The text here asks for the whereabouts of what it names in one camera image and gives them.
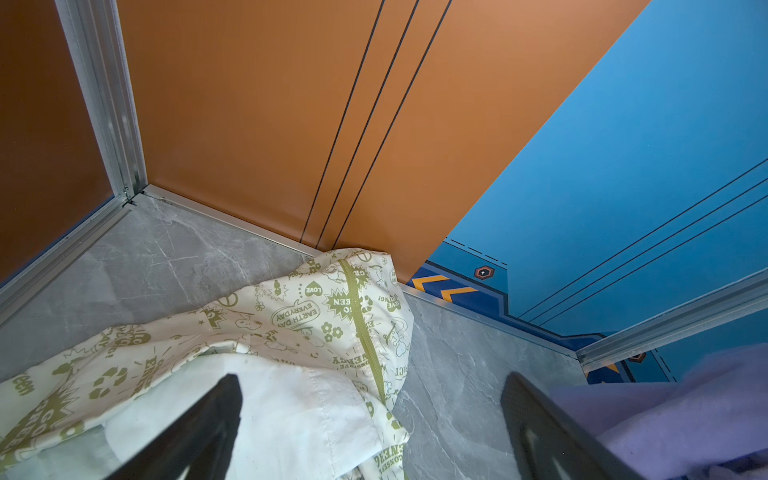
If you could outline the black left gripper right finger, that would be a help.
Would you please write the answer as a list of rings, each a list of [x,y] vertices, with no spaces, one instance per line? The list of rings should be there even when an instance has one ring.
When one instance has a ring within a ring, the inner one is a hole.
[[[523,479],[638,479],[525,376],[510,373],[501,409]]]

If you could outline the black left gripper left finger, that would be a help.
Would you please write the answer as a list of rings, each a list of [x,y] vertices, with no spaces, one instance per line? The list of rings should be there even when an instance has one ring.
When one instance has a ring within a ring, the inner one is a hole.
[[[223,479],[240,425],[243,396],[228,374],[111,479]]]

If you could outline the purple cloth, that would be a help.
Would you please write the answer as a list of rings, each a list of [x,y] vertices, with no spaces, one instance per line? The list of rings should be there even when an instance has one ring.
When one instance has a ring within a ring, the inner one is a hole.
[[[676,383],[562,387],[551,399],[645,479],[767,476],[767,346],[711,354]]]

